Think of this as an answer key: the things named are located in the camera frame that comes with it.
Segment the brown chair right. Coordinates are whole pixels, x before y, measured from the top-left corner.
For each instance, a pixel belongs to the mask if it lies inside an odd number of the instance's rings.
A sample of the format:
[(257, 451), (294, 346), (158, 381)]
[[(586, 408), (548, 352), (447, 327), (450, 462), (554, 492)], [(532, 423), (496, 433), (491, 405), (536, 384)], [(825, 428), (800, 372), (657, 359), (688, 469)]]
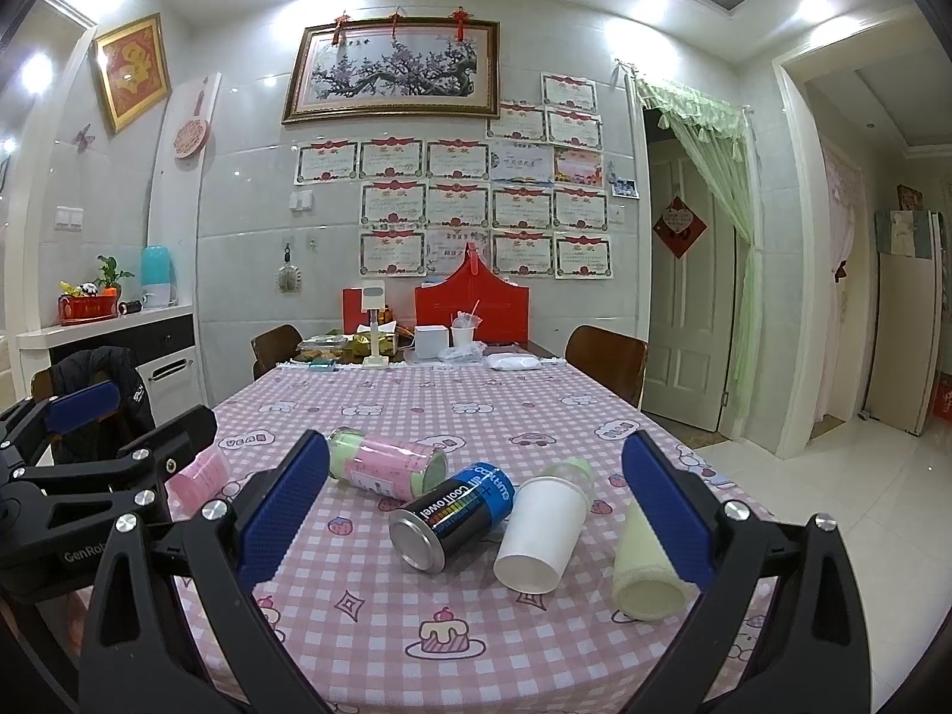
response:
[(646, 379), (649, 344), (595, 325), (580, 325), (569, 336), (566, 363), (632, 406), (639, 406)]

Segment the gold framed red picture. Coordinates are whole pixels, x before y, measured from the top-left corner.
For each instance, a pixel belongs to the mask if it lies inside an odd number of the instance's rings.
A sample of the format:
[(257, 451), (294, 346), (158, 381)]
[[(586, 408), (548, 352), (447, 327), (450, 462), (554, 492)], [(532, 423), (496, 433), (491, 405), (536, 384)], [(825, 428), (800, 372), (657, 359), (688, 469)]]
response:
[(111, 134), (120, 134), (170, 97), (170, 71), (159, 13), (98, 34), (90, 46), (90, 58)]

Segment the cream yellow cup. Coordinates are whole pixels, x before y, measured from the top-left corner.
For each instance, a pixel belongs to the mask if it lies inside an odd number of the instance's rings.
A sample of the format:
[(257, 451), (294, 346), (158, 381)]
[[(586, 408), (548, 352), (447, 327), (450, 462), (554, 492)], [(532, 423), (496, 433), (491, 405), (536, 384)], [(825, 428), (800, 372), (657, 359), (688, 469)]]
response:
[(697, 588), (676, 574), (637, 501), (626, 509), (613, 564), (612, 598), (626, 617), (657, 622), (676, 616), (697, 598)]

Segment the pink plastic cup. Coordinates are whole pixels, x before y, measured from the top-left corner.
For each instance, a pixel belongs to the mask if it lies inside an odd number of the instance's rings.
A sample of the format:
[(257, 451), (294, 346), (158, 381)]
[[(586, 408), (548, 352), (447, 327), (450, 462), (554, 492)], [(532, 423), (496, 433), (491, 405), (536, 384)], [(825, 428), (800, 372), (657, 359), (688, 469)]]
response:
[(231, 462), (218, 448), (208, 448), (173, 475), (166, 488), (186, 516), (193, 516), (213, 500), (231, 479)]

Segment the red diamond door decoration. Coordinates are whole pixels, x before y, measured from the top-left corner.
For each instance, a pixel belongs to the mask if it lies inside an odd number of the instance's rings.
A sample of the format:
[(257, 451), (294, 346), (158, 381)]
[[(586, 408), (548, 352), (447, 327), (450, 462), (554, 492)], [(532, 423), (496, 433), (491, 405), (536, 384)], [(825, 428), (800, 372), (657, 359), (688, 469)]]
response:
[(703, 236), (705, 230), (707, 230), (707, 224), (679, 197), (673, 198), (662, 209), (662, 213), (653, 225), (653, 232), (657, 239), (676, 259), (686, 255), (689, 248)]

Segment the white box on table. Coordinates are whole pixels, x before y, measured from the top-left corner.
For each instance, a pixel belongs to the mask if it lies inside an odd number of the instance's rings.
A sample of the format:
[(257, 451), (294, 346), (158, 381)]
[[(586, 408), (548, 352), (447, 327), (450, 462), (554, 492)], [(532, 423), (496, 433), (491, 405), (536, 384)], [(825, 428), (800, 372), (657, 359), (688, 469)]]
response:
[(413, 355), (419, 361), (437, 361), (449, 345), (449, 329), (445, 325), (418, 325), (415, 329)]

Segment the blue white humidifier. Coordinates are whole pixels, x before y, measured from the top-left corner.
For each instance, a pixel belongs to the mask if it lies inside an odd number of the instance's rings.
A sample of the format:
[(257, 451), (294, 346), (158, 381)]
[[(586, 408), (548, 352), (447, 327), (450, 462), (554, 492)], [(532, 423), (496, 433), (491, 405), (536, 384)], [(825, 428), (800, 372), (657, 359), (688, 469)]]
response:
[(140, 286), (145, 309), (166, 308), (174, 300), (173, 262), (170, 250), (148, 245), (140, 255)]

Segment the white paper cup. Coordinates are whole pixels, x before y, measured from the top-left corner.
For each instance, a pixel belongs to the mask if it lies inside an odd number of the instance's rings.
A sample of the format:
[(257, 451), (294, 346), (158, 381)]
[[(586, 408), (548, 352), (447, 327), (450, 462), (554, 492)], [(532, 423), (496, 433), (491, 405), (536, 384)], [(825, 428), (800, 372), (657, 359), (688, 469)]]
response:
[(552, 593), (568, 568), (591, 500), (580, 485), (541, 475), (519, 485), (494, 575), (526, 595)]

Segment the white interior door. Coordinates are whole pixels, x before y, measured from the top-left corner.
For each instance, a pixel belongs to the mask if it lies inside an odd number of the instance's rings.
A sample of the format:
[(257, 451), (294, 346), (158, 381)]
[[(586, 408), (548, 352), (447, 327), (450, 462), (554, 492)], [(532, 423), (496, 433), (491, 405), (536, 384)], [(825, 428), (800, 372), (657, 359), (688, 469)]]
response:
[[(677, 140), (650, 145), (649, 176), (652, 302), (644, 409), (715, 432), (726, 402), (736, 234)], [(675, 197), (707, 224), (681, 259), (671, 255), (653, 232), (662, 209)]]

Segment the small white desk lamp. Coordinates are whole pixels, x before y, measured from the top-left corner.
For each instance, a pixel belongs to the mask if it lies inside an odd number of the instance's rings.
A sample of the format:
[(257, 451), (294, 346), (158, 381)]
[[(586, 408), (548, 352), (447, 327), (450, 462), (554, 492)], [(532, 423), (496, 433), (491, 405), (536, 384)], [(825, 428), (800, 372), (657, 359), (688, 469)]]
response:
[(382, 280), (367, 280), (361, 286), (361, 309), (368, 314), (369, 355), (363, 359), (367, 368), (384, 368), (389, 358), (381, 353), (379, 314), (386, 307), (386, 291)]

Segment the round red wall ornament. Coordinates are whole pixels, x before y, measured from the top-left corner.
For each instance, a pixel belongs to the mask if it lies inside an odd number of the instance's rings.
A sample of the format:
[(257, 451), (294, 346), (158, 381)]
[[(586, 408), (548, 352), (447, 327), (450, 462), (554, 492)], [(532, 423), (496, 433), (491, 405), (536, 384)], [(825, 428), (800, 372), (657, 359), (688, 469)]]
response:
[(188, 159), (202, 150), (208, 139), (210, 123), (206, 116), (205, 102), (208, 97), (210, 79), (205, 77), (199, 95), (195, 98), (192, 113), (177, 129), (173, 140), (173, 155), (176, 159)]

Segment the brown chair left far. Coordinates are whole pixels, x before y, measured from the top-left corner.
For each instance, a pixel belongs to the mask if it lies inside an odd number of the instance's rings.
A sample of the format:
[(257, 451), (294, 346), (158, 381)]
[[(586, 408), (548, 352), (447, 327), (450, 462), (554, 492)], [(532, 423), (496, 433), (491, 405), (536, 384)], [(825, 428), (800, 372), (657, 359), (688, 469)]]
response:
[(253, 353), (253, 379), (260, 379), (279, 363), (287, 363), (299, 353), (302, 336), (293, 325), (283, 324), (266, 330), (250, 340)]

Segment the red gift bag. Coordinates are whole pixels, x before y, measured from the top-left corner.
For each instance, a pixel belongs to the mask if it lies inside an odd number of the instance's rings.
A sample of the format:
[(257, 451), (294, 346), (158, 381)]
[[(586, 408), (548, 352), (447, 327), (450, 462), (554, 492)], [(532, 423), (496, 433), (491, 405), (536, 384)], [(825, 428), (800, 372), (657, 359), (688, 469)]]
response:
[(458, 313), (474, 314), (474, 337), (486, 343), (530, 340), (530, 289), (490, 271), (473, 242), (447, 279), (418, 286), (413, 295), (416, 325), (450, 325)]

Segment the green door curtain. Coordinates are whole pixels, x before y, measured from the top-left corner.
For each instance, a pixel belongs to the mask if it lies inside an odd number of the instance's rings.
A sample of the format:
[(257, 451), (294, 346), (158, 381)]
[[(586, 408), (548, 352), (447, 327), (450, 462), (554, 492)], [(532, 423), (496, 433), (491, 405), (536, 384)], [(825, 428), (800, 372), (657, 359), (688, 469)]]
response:
[(615, 65), (615, 73), (625, 81), (631, 107), (662, 113), (742, 243), (741, 284), (736, 287), (728, 369), (731, 432), (741, 435), (752, 413), (763, 332), (759, 168), (749, 110), (653, 77), (628, 61), (617, 59)]

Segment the white refrigerator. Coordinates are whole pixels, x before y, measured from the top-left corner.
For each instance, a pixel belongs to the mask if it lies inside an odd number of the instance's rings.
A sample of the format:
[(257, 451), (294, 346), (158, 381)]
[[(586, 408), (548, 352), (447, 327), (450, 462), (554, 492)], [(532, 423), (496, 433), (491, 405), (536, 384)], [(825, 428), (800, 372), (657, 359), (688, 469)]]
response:
[(910, 435), (925, 429), (947, 311), (944, 220), (938, 211), (875, 216), (876, 327), (865, 413)]

